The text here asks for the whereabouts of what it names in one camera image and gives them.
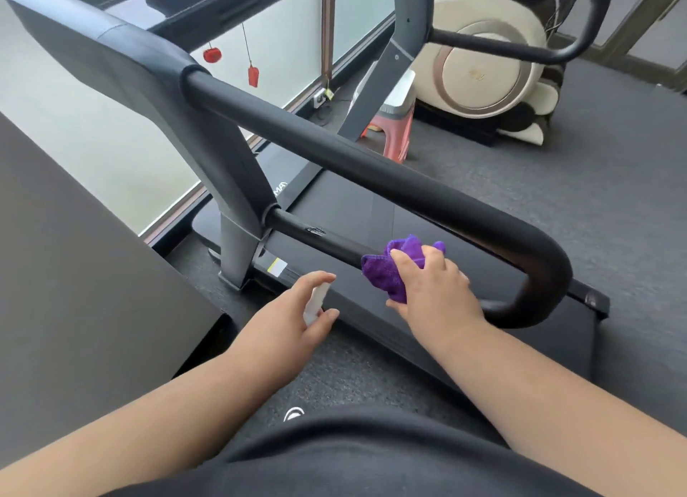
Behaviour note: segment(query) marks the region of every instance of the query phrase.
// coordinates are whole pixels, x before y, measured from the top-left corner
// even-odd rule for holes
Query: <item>forearm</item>
[[[240,360],[230,349],[17,461],[0,471],[0,494],[98,496],[199,465],[276,389]]]
[[[486,323],[435,357],[513,450],[612,496],[684,495],[687,439]]]

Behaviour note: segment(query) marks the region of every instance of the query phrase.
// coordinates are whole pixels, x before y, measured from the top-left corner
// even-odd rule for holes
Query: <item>frosted glass panel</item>
[[[640,0],[611,0],[608,14],[599,29],[596,44],[603,45],[622,23],[627,14]],[[577,0],[570,15],[561,25],[559,32],[578,37],[582,33],[585,21],[589,16],[589,0]]]
[[[248,85],[243,31],[215,40],[213,75],[283,107],[321,73],[322,0],[282,0],[245,22],[258,88]],[[0,111],[138,233],[197,183],[148,119],[81,84],[0,0]]]
[[[334,62],[394,12],[394,0],[336,0]]]
[[[687,0],[673,10],[635,43],[629,53],[666,67],[678,69],[687,61]]]

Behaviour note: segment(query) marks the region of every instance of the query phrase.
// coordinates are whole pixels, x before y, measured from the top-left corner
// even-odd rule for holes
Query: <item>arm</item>
[[[424,246],[393,252],[408,305],[389,302],[516,452],[606,497],[683,496],[687,438],[489,325],[469,280]]]
[[[337,310],[306,328],[305,275],[259,311],[229,350],[0,471],[0,495],[95,497],[195,467],[214,456],[329,333]]]

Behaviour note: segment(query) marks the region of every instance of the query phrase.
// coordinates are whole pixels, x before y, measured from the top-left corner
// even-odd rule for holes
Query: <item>power outlet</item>
[[[327,90],[325,88],[320,88],[313,96],[313,106],[315,108],[320,108],[327,101]]]

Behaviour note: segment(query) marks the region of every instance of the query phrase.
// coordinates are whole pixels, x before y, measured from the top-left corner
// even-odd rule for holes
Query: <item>person's left arm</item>
[[[217,358],[0,470],[0,495],[96,497],[198,466],[303,369],[337,310],[307,328],[322,271],[265,305]]]

